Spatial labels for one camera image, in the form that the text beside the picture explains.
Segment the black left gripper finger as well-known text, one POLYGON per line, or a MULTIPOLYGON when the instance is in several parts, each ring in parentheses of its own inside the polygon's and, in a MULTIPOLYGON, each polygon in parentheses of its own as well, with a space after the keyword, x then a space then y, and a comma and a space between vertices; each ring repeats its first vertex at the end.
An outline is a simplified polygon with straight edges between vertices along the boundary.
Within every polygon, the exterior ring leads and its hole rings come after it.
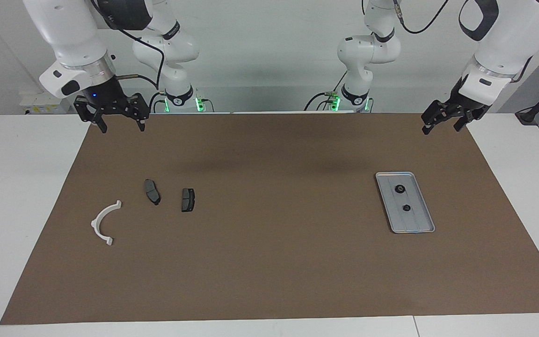
POLYGON ((434 100, 428 108, 422 113, 422 121, 424 126, 422 132, 426 136, 431 132, 432 128, 437 124, 448 121, 450 119, 451 105, 448 102, 440 102, 434 100))
POLYGON ((466 124, 472 121, 479 121, 487 113, 487 111, 487 108, 464 111, 463 116, 458 118, 458 120, 453 126, 455 128, 455 131, 460 132, 460 130, 462 130, 462 128, 464 128, 466 124))

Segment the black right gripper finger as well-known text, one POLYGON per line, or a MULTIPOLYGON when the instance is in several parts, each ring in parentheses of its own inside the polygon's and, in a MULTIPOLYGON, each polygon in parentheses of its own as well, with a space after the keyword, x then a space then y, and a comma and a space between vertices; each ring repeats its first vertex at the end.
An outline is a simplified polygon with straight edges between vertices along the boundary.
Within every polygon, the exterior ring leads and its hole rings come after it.
POLYGON ((103 120, 103 114, 106 112, 105 105, 95 105, 90 103, 85 96, 76 96, 73 106, 83 122, 95 124, 102 133, 107 132, 108 127, 103 120))
POLYGON ((150 116, 150 107, 140 93, 129 97, 129 117, 133 119, 141 132, 146 128, 146 121, 150 116))

